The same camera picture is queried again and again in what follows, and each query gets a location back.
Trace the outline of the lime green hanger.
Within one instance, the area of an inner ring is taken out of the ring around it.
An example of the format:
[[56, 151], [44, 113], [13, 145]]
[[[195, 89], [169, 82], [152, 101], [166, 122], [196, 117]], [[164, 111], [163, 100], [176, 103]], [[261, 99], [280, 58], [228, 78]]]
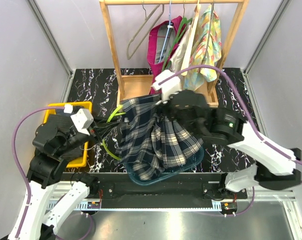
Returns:
[[[110, 114], [110, 116], [108, 117], [108, 120], [107, 120], [107, 123], [111, 122], [111, 120], [114, 118], [114, 117], [118, 117], [120, 115], [123, 115], [125, 114], [124, 112], [120, 112], [120, 110], [123, 108], [122, 105], [118, 105], [115, 110]], [[107, 147], [107, 144], [105, 142], [105, 140], [103, 139], [102, 140], [102, 143], [101, 143], [101, 146], [105, 149], [105, 151], [107, 152], [107, 154], [109, 156], [111, 156], [113, 159], [117, 160], [117, 161], [120, 161], [121, 159], [116, 156], [115, 154], [113, 154]]]

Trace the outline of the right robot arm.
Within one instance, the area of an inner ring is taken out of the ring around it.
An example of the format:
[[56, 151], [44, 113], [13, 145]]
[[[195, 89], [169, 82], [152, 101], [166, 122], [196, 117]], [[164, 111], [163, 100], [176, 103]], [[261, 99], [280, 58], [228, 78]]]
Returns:
[[183, 90], [168, 100], [157, 102], [170, 121], [177, 121], [206, 144], [227, 146], [255, 159], [256, 163], [238, 172], [224, 174], [218, 185], [219, 195], [229, 198], [245, 188], [261, 186], [280, 191], [301, 184], [301, 172], [295, 162], [300, 149], [286, 149], [262, 135], [243, 116], [210, 107], [202, 94]]

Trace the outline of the teal transparent plastic basin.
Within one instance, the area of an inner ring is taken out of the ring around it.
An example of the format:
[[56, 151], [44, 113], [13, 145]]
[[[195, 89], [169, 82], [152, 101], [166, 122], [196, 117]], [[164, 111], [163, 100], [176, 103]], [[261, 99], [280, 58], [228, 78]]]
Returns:
[[202, 162], [203, 158], [204, 158], [204, 147], [202, 147], [193, 156], [189, 157], [187, 159], [185, 165], [168, 168], [161, 174], [155, 175], [154, 177], [152, 177], [148, 180], [142, 180], [140, 178], [140, 176], [138, 174], [139, 171], [133, 170], [132, 163], [125, 163], [124, 166], [126, 168], [126, 172], [129, 176], [130, 180], [133, 183], [140, 185], [140, 186], [150, 186], [152, 184], [161, 182], [161, 181], [171, 178], [175, 175], [178, 175], [179, 173], [183, 173], [183, 172], [195, 169]]

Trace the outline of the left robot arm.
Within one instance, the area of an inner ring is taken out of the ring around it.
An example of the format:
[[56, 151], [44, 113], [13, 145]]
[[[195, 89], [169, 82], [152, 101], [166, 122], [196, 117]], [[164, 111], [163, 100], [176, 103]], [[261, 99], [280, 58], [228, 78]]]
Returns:
[[107, 118], [96, 119], [88, 109], [75, 108], [70, 104], [56, 106], [54, 109], [57, 115], [70, 120], [71, 126], [63, 131], [57, 124], [46, 122], [36, 129], [33, 140], [35, 155], [28, 172], [20, 170], [26, 184], [23, 205], [12, 231], [4, 239], [56, 239], [60, 227], [83, 199], [102, 194], [98, 178], [82, 173], [71, 189], [47, 211], [50, 198], [69, 163], [64, 155], [89, 141], [100, 144], [119, 124], [118, 121]]

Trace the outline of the navy plaid skirt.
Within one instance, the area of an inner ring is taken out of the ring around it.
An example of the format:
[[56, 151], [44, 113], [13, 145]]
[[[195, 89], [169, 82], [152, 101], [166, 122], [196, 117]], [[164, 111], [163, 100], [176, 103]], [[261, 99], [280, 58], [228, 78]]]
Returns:
[[159, 99], [159, 95], [146, 95], [121, 103], [125, 114], [116, 153], [122, 164], [133, 164], [133, 170], [139, 171], [142, 180], [185, 165], [203, 147], [202, 139], [160, 111], [156, 106]]

